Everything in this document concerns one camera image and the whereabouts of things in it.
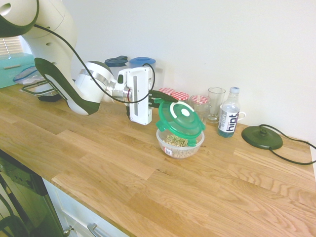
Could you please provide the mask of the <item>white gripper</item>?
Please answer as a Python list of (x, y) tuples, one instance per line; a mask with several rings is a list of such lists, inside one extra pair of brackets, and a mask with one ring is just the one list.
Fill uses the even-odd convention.
[(130, 89), (130, 120), (147, 125), (152, 121), (152, 111), (149, 107), (159, 108), (162, 100), (178, 102), (177, 99), (161, 91), (151, 90), (154, 74), (149, 66), (129, 69), (127, 72), (127, 87)]

